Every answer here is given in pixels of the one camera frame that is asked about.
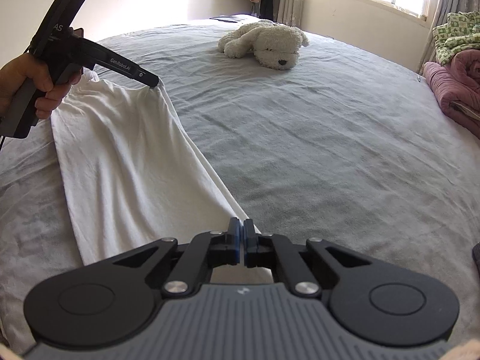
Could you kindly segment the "dark flat item on bed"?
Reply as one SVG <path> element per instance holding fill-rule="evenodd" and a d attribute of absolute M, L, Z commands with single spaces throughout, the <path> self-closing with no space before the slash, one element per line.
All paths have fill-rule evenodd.
<path fill-rule="evenodd" d="M 242 22 L 242 19 L 238 18 L 237 16 L 213 16 L 213 17 L 210 17 L 210 20 L 216 20 L 219 22 L 230 23 L 230 24 Z"/>

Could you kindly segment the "green patterned blanket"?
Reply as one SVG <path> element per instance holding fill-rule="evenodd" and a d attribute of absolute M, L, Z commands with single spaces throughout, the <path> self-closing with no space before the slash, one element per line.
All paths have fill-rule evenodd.
<path fill-rule="evenodd" d="M 440 65 L 464 50 L 479 50 L 479 12 L 448 13 L 447 23 L 433 29 L 433 41 Z"/>

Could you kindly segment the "grey bed sheet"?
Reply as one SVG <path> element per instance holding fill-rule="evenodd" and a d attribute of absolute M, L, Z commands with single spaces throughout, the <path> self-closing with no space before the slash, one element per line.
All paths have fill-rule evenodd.
<path fill-rule="evenodd" d="M 160 77 L 186 133 L 264 233 L 320 237 L 440 279 L 460 299 L 451 339 L 479 336 L 479 140 L 405 67 L 311 35 L 296 67 L 231 59 L 215 20 L 104 45 Z M 24 298 L 84 264 L 50 118 L 1 150 L 1 335 L 34 340 Z"/>

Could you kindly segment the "white cotton pants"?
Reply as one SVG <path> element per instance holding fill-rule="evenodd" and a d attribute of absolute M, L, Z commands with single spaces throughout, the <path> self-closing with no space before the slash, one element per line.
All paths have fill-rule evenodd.
<path fill-rule="evenodd" d="M 163 86 L 125 88 L 88 70 L 50 121 L 84 264 L 247 218 Z"/>

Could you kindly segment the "maroon folded quilt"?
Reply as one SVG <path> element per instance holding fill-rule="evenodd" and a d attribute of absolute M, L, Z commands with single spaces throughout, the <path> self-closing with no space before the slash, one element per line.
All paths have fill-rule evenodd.
<path fill-rule="evenodd" d="M 427 62 L 423 76 L 442 113 L 479 138 L 479 50 L 463 50 L 445 66 Z"/>

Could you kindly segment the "white plush dog toy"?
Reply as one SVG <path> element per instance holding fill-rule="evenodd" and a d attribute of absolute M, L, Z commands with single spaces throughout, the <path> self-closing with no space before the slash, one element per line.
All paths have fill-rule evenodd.
<path fill-rule="evenodd" d="M 217 43 L 219 52 L 231 59 L 253 54 L 265 68 L 285 71 L 299 60 L 299 51 L 308 47 L 307 35 L 297 27 L 261 19 L 225 34 Z"/>

